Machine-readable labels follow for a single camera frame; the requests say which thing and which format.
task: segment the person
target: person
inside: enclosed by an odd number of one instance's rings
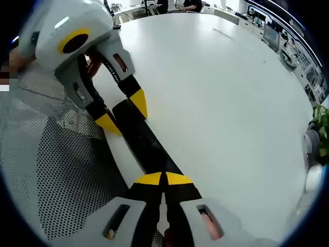
[[[201,0],[185,0],[182,7],[177,10],[171,10],[167,13],[184,13],[186,11],[200,12],[202,8]]]

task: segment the desk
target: desk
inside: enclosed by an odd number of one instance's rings
[[[280,240],[303,193],[302,137],[312,118],[296,77],[266,44],[213,15],[146,17],[124,23],[120,36],[147,123],[171,158],[245,230]],[[94,84],[109,108],[125,98],[104,66]],[[131,186],[141,169],[122,137],[105,135]]]

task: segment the person's hand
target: person's hand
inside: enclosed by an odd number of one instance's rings
[[[99,61],[93,54],[86,54],[89,57],[89,60],[87,60],[88,66],[87,71],[90,78],[94,77],[97,71],[99,70],[100,66],[102,65],[102,62]]]
[[[87,54],[87,56],[89,56],[90,58],[87,66],[87,71],[90,78],[92,78],[97,73],[102,63],[97,58],[95,58],[95,56],[91,54]],[[18,47],[16,47],[13,50],[11,50],[9,54],[9,68],[3,67],[1,68],[1,71],[17,73],[25,69],[35,59],[36,59],[35,55],[33,55],[31,58],[22,58],[19,55]]]

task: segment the black slot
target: black slot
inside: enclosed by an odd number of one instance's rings
[[[112,240],[115,238],[115,234],[124,218],[124,216],[126,215],[126,213],[128,212],[130,206],[129,205],[120,205],[120,207],[116,210],[116,212],[114,213],[114,215],[110,218],[106,228],[103,231],[103,236],[109,240]],[[114,235],[112,238],[108,237],[108,234],[110,232],[110,230],[113,231]]]
[[[217,240],[219,238],[222,238],[224,236],[223,229],[221,228],[220,223],[216,220],[216,218],[215,218],[214,214],[211,212],[211,210],[206,205],[199,205],[196,208],[200,212],[200,215],[205,214],[209,217],[209,219],[212,221],[213,226],[215,228],[213,231],[217,231],[217,233],[212,232],[212,234],[208,231],[211,239],[212,240]]]
[[[78,86],[78,84],[76,82],[73,83],[73,89],[77,93],[77,95],[79,96],[79,98],[81,99],[81,101],[84,102],[86,100],[86,97],[80,91],[80,88],[79,88],[79,86]]]

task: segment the potted plant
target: potted plant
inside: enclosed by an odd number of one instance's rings
[[[111,4],[109,7],[113,12],[118,12],[122,8],[122,4]]]
[[[317,105],[306,135],[312,142],[312,155],[320,164],[329,164],[329,109]]]

